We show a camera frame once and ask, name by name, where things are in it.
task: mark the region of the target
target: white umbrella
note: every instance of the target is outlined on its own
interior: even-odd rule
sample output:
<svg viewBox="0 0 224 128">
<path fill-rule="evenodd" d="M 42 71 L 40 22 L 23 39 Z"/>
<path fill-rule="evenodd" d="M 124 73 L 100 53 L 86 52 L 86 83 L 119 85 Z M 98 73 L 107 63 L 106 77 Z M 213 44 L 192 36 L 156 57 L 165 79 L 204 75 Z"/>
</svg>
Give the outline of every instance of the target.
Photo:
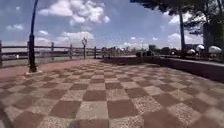
<svg viewBox="0 0 224 128">
<path fill-rule="evenodd" d="M 209 53 L 217 54 L 217 53 L 220 53 L 220 52 L 222 52 L 222 49 L 217 47 L 217 46 L 209 47 Z"/>
<path fill-rule="evenodd" d="M 187 53 L 188 54 L 193 54 L 193 53 L 195 53 L 195 50 L 194 49 L 190 49 L 190 50 L 187 51 Z"/>
<path fill-rule="evenodd" d="M 205 47 L 203 46 L 203 45 L 198 45 L 197 47 L 196 47 L 196 50 L 198 51 L 198 52 L 200 52 L 201 50 L 203 50 L 203 49 L 205 49 Z"/>
</svg>

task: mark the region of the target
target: pole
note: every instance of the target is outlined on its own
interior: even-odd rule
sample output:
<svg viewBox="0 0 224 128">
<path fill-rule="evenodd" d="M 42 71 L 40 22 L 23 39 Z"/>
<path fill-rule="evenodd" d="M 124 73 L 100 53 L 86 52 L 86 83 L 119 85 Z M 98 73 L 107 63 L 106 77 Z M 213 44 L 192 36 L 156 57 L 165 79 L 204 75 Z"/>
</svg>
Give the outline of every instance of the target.
<svg viewBox="0 0 224 128">
<path fill-rule="evenodd" d="M 28 42 L 28 55 L 29 55 L 29 66 L 30 66 L 30 72 L 36 72 L 37 67 L 35 64 L 35 50 L 34 50 L 34 25 L 35 25 L 35 17 L 36 17 L 36 9 L 37 9 L 38 0 L 35 0 L 34 8 L 33 8 L 33 15 L 32 15 L 32 21 L 31 21 L 31 31 L 29 36 L 29 42 Z"/>
</svg>

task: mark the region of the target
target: low wall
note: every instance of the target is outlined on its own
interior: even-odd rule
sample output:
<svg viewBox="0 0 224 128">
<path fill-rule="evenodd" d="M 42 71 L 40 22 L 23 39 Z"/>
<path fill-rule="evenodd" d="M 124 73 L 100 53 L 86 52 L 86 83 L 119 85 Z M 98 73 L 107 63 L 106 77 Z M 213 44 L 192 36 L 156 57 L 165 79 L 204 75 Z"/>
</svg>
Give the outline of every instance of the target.
<svg viewBox="0 0 224 128">
<path fill-rule="evenodd" d="M 203 62 L 203 61 L 192 61 L 192 60 L 182 60 L 182 59 L 171 59 L 171 58 L 135 58 L 135 57 L 125 57 L 125 58 L 114 58 L 111 60 L 106 60 L 106 62 L 123 64 L 123 65 L 135 65 L 139 63 L 153 63 L 164 67 L 170 67 L 177 70 L 182 70 L 208 78 L 214 81 L 224 83 L 224 64 Z"/>
</svg>

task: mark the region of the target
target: tree trunk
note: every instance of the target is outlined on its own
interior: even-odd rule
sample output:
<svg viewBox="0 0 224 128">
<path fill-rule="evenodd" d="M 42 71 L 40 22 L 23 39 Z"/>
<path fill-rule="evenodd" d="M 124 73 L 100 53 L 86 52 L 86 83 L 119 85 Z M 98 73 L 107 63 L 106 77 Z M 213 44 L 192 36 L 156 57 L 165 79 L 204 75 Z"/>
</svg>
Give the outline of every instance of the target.
<svg viewBox="0 0 224 128">
<path fill-rule="evenodd" d="M 182 9 L 179 7 L 179 16 L 180 16 L 180 35 L 181 35 L 181 58 L 185 58 L 185 37 L 184 37 L 184 22 Z"/>
<path fill-rule="evenodd" d="M 222 14 L 222 3 L 220 0 L 217 0 L 217 3 L 218 3 L 218 7 L 219 7 L 219 13 Z"/>
</svg>

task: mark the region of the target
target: sky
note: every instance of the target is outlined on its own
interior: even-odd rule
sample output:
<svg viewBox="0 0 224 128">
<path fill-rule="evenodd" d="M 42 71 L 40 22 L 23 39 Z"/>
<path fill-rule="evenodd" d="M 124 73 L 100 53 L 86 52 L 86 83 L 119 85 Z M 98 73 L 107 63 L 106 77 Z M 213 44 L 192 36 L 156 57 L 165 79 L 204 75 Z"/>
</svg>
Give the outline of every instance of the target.
<svg viewBox="0 0 224 128">
<path fill-rule="evenodd" d="M 0 0 L 0 40 L 3 45 L 25 45 L 34 0 Z M 190 17 L 184 15 L 184 21 Z M 185 32 L 188 44 L 200 36 Z M 180 48 L 179 17 L 143 8 L 129 0 L 39 0 L 35 45 L 74 47 L 88 39 L 88 47 Z"/>
</svg>

